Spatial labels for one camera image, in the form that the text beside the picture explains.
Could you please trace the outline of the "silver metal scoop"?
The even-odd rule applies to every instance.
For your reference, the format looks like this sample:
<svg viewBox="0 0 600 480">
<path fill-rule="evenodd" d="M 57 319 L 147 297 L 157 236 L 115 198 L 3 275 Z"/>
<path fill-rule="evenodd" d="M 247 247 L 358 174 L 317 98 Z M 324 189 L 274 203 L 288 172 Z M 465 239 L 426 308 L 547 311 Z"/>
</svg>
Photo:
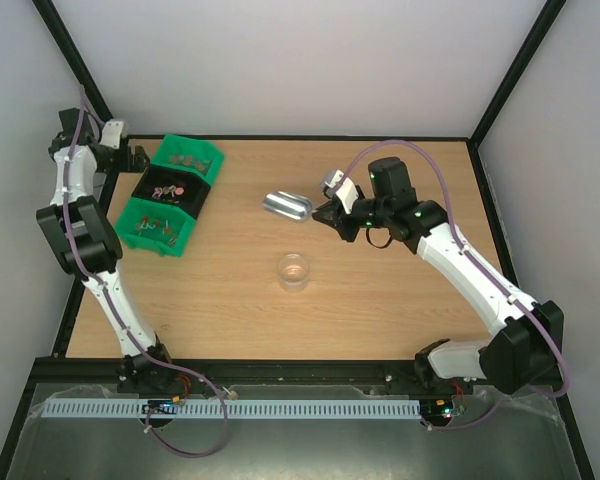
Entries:
<svg viewBox="0 0 600 480">
<path fill-rule="evenodd" d="M 284 191 L 268 193 L 262 205 L 265 211 L 295 222 L 308 220 L 314 211 L 313 203 L 308 197 Z"/>
</svg>

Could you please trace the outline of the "green black bin set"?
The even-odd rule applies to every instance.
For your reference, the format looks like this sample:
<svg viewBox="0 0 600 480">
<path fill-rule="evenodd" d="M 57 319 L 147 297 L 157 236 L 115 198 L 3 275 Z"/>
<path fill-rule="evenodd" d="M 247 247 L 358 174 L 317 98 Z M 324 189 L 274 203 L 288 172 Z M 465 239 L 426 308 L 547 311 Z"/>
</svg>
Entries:
<svg viewBox="0 0 600 480">
<path fill-rule="evenodd" d="M 224 159 L 209 141 L 165 136 L 115 224 L 121 242 L 180 257 Z"/>
</svg>

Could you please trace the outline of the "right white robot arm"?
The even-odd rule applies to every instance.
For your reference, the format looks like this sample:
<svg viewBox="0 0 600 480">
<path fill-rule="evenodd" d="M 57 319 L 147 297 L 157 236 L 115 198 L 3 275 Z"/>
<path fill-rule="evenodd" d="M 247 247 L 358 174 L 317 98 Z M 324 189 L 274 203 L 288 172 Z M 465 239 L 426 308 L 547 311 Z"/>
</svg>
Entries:
<svg viewBox="0 0 600 480">
<path fill-rule="evenodd" d="M 419 200 L 404 162 L 387 157 L 369 164 L 373 197 L 340 170 L 326 174 L 327 201 L 312 214 L 347 242 L 360 230 L 386 229 L 389 239 L 440 272 L 483 321 L 487 341 L 438 340 L 416 355 L 416 379 L 435 392 L 450 379 L 488 381 L 511 395 L 557 364 L 564 316 L 552 301 L 538 303 L 490 265 L 452 225 L 446 209 Z"/>
</svg>

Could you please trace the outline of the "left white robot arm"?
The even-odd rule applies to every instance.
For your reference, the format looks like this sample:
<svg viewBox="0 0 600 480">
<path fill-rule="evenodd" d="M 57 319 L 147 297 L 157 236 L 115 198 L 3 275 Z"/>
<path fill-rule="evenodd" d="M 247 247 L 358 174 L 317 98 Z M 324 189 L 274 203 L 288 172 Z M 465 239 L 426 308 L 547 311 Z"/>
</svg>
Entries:
<svg viewBox="0 0 600 480">
<path fill-rule="evenodd" d="M 56 165 L 55 191 L 36 221 L 62 270 L 99 303 L 118 339 L 123 375 L 171 362 L 155 330 L 143 318 L 121 275 L 122 245 L 94 196 L 94 179 L 118 167 L 131 150 L 128 125 L 109 120 L 94 129 L 86 107 L 59 112 L 61 131 L 49 154 Z"/>
</svg>

